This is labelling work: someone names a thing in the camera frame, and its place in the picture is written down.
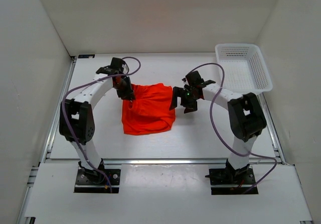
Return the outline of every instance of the cable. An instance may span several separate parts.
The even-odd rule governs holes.
[[[243,184],[244,184],[244,180],[241,181],[241,183],[238,185],[237,188],[241,188]]]
[[[74,138],[74,140],[75,140],[78,148],[80,149],[81,153],[83,154],[83,156],[84,156],[87,164],[88,164],[93,170],[99,172],[100,174],[102,174],[102,175],[104,176],[104,178],[106,179],[106,185],[105,185],[105,186],[109,185],[109,187],[110,187],[110,193],[112,193],[112,188],[111,188],[111,183],[110,183],[109,178],[107,177],[107,175],[106,175],[103,171],[98,170],[97,168],[95,168],[94,165],[88,160],[87,154],[85,153],[85,151],[83,150],[81,144],[79,143],[78,138],[77,138],[77,136],[76,136],[74,130],[72,129],[72,126],[71,126],[71,124],[70,124],[70,122],[69,122],[69,120],[68,120],[68,116],[67,116],[65,104],[66,104],[66,98],[67,98],[67,96],[68,96],[69,94],[71,94],[73,91],[76,91],[76,90],[78,90],[78,89],[81,89],[81,88],[84,88],[84,87],[88,87],[88,86],[94,85],[94,84],[96,84],[96,83],[98,83],[98,82],[100,82],[100,81],[106,80],[106,79],[111,78],[111,77],[131,76],[131,75],[137,73],[137,72],[140,70],[141,63],[140,63],[140,61],[139,61],[137,58],[135,58],[135,57],[123,57],[122,60],[124,60],[124,59],[134,59],[134,60],[136,60],[136,61],[138,62],[138,67],[137,67],[137,69],[136,69],[134,72],[132,72],[132,73],[123,73],[123,74],[110,75],[110,76],[102,77],[102,78],[100,78],[100,79],[98,79],[98,80],[95,80],[95,81],[93,81],[93,82],[89,82],[89,83],[87,83],[87,84],[84,84],[84,85],[75,87],[75,88],[69,90],[68,92],[66,92],[66,94],[64,95],[64,97],[63,97],[63,99],[62,99],[62,113],[63,113],[64,119],[65,119],[65,121],[66,121],[67,127],[68,127],[68,129],[69,129],[72,137]]]
[[[212,127],[217,135],[217,137],[220,139],[220,141],[223,143],[223,145],[228,149],[230,150],[233,154],[237,155],[237,156],[240,156],[240,157],[246,157],[248,155],[253,155],[253,156],[256,156],[256,157],[259,157],[259,158],[263,158],[263,159],[270,159],[270,160],[274,160],[274,165],[272,166],[272,168],[265,174],[263,175],[257,182],[255,182],[253,185],[251,185],[246,191],[243,192],[243,194],[246,194],[247,192],[249,192],[250,190],[252,190],[257,184],[259,184],[265,177],[267,177],[276,167],[277,165],[277,160],[273,157],[269,157],[269,156],[264,156],[264,155],[257,155],[257,154],[254,154],[252,152],[248,152],[246,154],[240,154],[238,152],[236,152],[235,150],[233,150],[222,138],[222,136],[220,135],[220,133],[218,132],[217,128],[216,128],[216,125],[214,123],[214,120],[213,120],[213,105],[214,105],[214,102],[216,100],[216,98],[218,97],[218,95],[220,94],[220,92],[222,91],[222,88],[223,88],[223,84],[224,84],[224,79],[225,79],[225,71],[223,69],[223,67],[218,64],[218,63],[214,63],[214,62],[211,62],[211,63],[205,63],[205,64],[202,64],[196,68],[194,68],[192,71],[190,71],[189,73],[195,71],[196,69],[200,68],[200,67],[203,67],[203,66],[206,66],[206,65],[216,65],[218,66],[221,70],[222,70],[222,81],[221,81],[221,85],[220,85],[220,89],[217,91],[217,93],[214,95],[212,101],[211,101],[211,105],[210,105],[210,119],[211,119],[211,124],[212,124]]]

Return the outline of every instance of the white table surface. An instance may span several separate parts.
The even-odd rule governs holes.
[[[259,179],[271,165],[253,166]],[[293,166],[258,195],[211,195],[207,165],[122,165],[119,194],[73,193],[77,163],[41,164],[25,216],[35,224],[299,224],[311,220]]]
[[[99,67],[110,64],[112,57],[124,56],[134,56],[141,61],[140,71],[130,77],[132,83],[141,85],[162,82],[170,86],[183,86],[181,79],[190,70],[216,60],[215,53],[96,54],[92,59],[77,60],[70,89],[89,82]],[[135,60],[126,59],[126,62],[130,71],[137,67]],[[215,66],[202,67],[199,72],[204,80],[219,78]],[[176,121],[170,131],[144,136],[125,135],[121,123],[122,101],[112,89],[94,109],[96,131],[93,140],[96,149],[105,159],[228,158],[229,151],[212,129],[209,106],[209,101],[199,100],[198,111],[189,114],[183,114],[184,108],[178,106]],[[213,115],[219,132],[232,145],[234,135],[230,129],[228,112],[215,104]],[[253,152],[275,156],[267,128],[255,142]],[[78,159],[78,155],[57,132],[50,158]]]

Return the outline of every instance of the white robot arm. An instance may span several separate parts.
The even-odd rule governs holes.
[[[170,109],[177,106],[177,97],[181,98],[184,113],[197,110],[197,100],[212,101],[220,86],[212,80],[204,81],[198,71],[190,72],[183,79],[184,88],[173,88],[173,99]],[[249,168],[249,154],[253,144],[266,127],[266,120],[256,95],[241,95],[227,89],[221,89],[215,103],[229,112],[230,126],[234,134],[231,154],[226,162],[226,172],[230,182],[246,173]]]
[[[104,171],[103,161],[99,157],[92,140],[95,132],[93,110],[105,93],[112,88],[117,90],[117,95],[121,99],[135,99],[129,77],[118,76],[123,74],[125,69],[128,72],[128,66],[124,60],[112,58],[109,66],[101,67],[96,71],[93,81],[97,81],[97,83],[82,89],[75,98],[65,101],[64,108],[77,141],[68,128],[61,106],[59,132],[76,149],[80,158],[79,166],[84,175],[92,182],[98,182],[102,178],[97,170]],[[101,80],[106,76],[110,76],[110,78]]]

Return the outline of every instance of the red fabric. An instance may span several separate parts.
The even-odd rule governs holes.
[[[169,110],[173,90],[158,83],[150,86],[132,84],[136,100],[122,102],[124,133],[146,135],[171,129],[175,110]]]

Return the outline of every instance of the white basket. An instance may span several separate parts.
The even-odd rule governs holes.
[[[256,95],[273,88],[260,48],[253,44],[231,43],[215,46],[217,63],[225,71],[224,88]]]

